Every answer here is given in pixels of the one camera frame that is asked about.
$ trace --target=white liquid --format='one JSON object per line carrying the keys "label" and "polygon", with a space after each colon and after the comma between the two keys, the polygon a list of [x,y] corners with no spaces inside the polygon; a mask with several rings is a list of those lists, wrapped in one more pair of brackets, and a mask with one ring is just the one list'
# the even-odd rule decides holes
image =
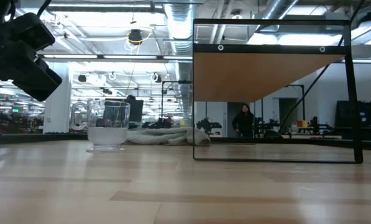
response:
{"label": "white liquid", "polygon": [[127,128],[88,128],[87,137],[94,145],[120,145],[127,139]]}

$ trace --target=wooden panel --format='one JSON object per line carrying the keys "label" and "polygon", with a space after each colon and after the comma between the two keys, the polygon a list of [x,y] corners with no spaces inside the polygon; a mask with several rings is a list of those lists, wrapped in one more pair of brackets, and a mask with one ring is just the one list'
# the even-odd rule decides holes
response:
{"label": "wooden panel", "polygon": [[195,53],[195,101],[256,101],[342,57]]}

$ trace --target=glass cup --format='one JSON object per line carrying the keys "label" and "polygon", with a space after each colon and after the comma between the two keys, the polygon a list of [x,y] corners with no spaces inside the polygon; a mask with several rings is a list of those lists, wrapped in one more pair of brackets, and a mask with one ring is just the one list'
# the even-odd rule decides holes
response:
{"label": "glass cup", "polygon": [[[87,123],[75,125],[75,109],[84,106],[87,110]],[[120,151],[127,139],[130,104],[120,101],[89,100],[87,105],[77,102],[71,109],[70,126],[81,130],[87,126],[87,137],[94,146],[88,151]]]}

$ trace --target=white blanket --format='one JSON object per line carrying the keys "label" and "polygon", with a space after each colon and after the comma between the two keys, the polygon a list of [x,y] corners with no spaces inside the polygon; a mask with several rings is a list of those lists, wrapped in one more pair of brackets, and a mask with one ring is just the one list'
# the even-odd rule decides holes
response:
{"label": "white blanket", "polygon": [[[192,128],[163,128],[129,131],[127,142],[135,144],[166,144],[172,146],[192,144]],[[195,128],[195,144],[202,146],[210,142],[207,134]]]}

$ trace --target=woman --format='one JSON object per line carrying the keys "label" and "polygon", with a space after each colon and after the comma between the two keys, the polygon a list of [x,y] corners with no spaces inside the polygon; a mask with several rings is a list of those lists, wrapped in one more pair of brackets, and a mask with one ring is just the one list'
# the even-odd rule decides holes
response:
{"label": "woman", "polygon": [[242,109],[232,121],[232,127],[243,138],[251,138],[253,136],[254,115],[250,112],[247,104],[242,105]]}

